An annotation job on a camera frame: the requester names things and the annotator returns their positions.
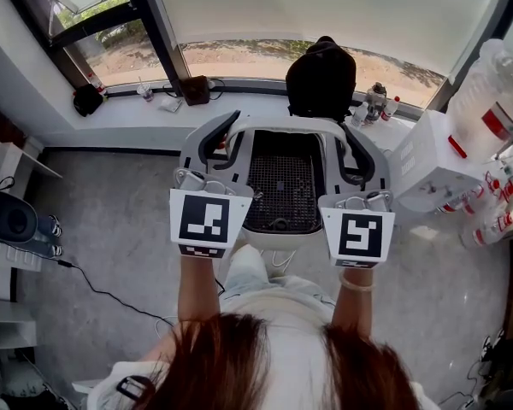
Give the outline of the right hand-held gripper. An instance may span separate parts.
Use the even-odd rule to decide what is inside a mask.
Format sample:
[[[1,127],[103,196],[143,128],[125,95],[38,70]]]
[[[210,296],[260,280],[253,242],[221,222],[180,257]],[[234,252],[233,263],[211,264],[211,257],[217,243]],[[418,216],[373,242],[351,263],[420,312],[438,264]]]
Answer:
[[[331,265],[372,269],[386,261],[392,241],[389,166],[370,138],[352,126],[343,129],[347,149],[332,136],[325,142],[326,190],[339,195],[321,196],[318,207]]]

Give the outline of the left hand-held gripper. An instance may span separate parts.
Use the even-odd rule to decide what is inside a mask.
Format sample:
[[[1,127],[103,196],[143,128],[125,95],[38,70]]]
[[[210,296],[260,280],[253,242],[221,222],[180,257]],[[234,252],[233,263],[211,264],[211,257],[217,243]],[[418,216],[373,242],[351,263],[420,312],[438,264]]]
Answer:
[[[226,155],[215,154],[240,114],[234,110],[209,120],[182,146],[169,192],[169,216],[171,242],[183,256],[223,258],[244,224],[254,196],[253,189],[243,184],[245,132],[233,138]],[[219,178],[206,174],[211,172]]]

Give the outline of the person's left forearm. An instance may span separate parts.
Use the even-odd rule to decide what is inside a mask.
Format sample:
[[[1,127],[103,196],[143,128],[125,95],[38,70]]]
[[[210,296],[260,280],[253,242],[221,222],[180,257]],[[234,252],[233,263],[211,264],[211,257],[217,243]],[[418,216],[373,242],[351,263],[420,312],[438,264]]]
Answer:
[[[220,313],[213,261],[180,257],[179,322],[202,321]]]

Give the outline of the person's right forearm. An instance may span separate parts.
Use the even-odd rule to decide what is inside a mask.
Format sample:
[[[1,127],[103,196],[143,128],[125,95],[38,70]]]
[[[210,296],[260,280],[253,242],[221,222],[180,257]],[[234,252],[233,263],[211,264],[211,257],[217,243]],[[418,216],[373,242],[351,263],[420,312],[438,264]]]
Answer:
[[[332,326],[356,330],[360,337],[369,338],[372,330],[373,271],[346,268],[339,274],[339,281]]]

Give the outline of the white water dispenser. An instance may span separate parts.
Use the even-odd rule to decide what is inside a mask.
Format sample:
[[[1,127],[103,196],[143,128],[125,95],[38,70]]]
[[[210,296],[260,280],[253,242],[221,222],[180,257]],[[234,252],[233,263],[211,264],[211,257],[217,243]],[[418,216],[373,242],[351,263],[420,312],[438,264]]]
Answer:
[[[428,213],[483,182],[482,167],[451,146],[451,129],[446,114],[426,111],[388,156],[390,191],[396,203]]]

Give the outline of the clear plastic packet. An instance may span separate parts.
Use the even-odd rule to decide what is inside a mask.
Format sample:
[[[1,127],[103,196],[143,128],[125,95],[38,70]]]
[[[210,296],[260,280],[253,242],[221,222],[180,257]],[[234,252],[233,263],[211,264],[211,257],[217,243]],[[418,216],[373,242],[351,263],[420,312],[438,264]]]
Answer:
[[[159,104],[158,108],[162,111],[175,114],[179,110],[182,103],[183,100],[181,98],[165,96],[161,100],[161,103]]]

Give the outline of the brown pouch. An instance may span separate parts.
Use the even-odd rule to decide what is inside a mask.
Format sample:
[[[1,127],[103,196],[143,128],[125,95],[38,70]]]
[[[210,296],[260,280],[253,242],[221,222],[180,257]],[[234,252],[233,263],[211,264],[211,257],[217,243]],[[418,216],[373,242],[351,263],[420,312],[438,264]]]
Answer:
[[[188,106],[204,105],[210,102],[209,80],[206,76],[181,79],[179,86]]]

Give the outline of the red label water bottle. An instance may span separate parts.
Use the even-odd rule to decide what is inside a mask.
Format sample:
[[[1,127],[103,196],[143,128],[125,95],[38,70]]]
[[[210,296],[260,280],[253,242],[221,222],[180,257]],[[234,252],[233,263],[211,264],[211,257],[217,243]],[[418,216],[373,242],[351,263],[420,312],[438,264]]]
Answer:
[[[400,97],[398,97],[398,96],[395,96],[394,98],[389,99],[387,101],[386,105],[384,106],[384,108],[382,109],[380,117],[384,121],[389,121],[391,119],[391,117],[397,112],[399,103],[400,103]]]

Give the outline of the dark drinking bottle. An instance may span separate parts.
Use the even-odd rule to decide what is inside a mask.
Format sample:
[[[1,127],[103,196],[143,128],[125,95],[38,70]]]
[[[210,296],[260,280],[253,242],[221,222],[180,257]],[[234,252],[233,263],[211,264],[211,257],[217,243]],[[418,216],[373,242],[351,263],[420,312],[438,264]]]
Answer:
[[[387,103],[386,87],[381,82],[375,82],[366,92],[365,102],[368,112],[365,121],[373,123],[380,118]]]

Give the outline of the plastic cup with straw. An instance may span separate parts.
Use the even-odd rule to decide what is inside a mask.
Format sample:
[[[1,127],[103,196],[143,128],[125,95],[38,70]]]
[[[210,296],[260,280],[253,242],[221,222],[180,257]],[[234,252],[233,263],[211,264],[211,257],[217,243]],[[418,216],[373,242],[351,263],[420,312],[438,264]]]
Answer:
[[[146,102],[151,102],[154,98],[154,92],[151,88],[150,82],[144,81],[141,77],[139,77],[139,85],[137,87],[137,93]]]

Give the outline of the black backpack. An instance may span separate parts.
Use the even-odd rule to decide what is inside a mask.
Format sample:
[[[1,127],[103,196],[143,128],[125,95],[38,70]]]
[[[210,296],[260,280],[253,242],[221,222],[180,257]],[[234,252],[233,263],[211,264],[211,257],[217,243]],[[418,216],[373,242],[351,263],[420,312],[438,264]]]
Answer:
[[[290,114],[343,122],[350,114],[356,77],[354,58],[331,37],[320,37],[287,71]]]

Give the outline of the person's light trousers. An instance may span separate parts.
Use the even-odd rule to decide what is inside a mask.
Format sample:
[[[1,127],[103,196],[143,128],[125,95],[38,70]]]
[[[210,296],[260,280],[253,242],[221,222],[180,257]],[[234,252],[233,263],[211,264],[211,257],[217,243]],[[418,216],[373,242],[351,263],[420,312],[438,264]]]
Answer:
[[[269,317],[291,313],[327,323],[335,301],[317,284],[293,275],[270,277],[260,253],[249,244],[232,254],[220,301],[223,313]]]

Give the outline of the small black bag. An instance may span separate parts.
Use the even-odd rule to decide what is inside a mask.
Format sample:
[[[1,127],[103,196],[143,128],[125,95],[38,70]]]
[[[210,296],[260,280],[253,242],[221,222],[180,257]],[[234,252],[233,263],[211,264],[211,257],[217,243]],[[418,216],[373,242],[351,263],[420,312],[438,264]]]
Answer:
[[[73,106],[82,116],[93,114],[104,102],[105,97],[92,84],[82,85],[74,91]]]

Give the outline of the red-capped white bottle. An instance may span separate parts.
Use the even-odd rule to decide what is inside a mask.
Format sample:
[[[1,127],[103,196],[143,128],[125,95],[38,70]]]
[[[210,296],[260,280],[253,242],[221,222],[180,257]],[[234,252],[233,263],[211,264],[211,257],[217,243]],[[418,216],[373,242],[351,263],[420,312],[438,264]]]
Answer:
[[[101,79],[94,72],[88,73],[87,78],[99,94],[101,94],[103,97],[106,97],[108,95],[106,87],[102,83]]]

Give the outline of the pack of red label bottles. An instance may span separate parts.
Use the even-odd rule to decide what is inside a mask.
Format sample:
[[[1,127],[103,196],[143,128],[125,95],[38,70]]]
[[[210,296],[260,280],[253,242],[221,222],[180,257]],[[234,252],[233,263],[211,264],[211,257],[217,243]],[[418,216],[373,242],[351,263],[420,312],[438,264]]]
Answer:
[[[508,209],[513,183],[503,172],[486,171],[476,187],[437,207],[444,214],[465,214],[460,239],[466,248],[486,246],[499,241],[513,223]]]

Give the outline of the large clear water jug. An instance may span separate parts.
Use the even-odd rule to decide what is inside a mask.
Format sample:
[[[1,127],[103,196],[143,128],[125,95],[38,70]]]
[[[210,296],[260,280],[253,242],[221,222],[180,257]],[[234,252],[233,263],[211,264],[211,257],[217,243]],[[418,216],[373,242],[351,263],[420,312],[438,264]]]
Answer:
[[[490,160],[513,140],[513,53],[502,40],[481,46],[446,115],[452,148],[474,163]]]

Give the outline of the white roller blind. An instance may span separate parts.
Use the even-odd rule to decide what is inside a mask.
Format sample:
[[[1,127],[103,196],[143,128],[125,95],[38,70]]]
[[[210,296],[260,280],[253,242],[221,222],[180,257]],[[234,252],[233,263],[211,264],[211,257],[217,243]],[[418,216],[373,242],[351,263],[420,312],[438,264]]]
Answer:
[[[181,43],[288,39],[338,44],[456,71],[499,0],[162,0]]]

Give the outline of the white shelf unit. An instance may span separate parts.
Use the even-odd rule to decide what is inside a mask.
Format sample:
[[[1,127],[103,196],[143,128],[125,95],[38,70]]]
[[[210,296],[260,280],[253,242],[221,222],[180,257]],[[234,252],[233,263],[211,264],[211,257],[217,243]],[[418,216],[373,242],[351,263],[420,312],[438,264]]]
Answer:
[[[33,172],[41,173],[54,179],[62,178],[62,175],[39,162],[35,157],[29,155],[15,144],[0,142],[0,188],[11,183],[10,180],[6,180],[7,177],[11,176],[14,178],[14,183],[6,192],[23,198]]]

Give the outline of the grey black round device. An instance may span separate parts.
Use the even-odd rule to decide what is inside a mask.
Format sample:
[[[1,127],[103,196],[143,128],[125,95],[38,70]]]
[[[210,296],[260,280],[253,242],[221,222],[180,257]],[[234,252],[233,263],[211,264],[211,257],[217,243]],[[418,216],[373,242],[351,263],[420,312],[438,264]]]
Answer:
[[[0,191],[0,242],[26,243],[38,227],[34,208],[24,200]]]

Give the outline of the white slotted rack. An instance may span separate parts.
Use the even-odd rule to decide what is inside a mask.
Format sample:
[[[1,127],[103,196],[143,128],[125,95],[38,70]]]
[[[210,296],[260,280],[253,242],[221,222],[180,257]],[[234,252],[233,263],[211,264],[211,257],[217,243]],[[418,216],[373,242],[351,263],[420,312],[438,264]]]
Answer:
[[[42,258],[35,254],[0,243],[0,265],[2,266],[40,272],[42,262]]]

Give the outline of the white low cabinet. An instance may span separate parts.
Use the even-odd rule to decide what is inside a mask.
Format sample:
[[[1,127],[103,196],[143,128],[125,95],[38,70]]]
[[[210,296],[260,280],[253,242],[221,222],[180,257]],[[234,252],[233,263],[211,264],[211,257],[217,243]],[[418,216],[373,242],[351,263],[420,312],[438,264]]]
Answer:
[[[38,345],[37,323],[23,305],[0,301],[0,350]]]

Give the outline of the black window frame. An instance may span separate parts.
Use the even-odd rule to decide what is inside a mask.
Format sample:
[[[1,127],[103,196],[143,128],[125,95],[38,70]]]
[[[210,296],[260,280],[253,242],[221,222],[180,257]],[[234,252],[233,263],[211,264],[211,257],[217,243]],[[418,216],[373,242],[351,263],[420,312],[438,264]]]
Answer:
[[[157,0],[10,1],[74,88],[95,80],[111,97],[139,85],[173,94],[189,75]]]

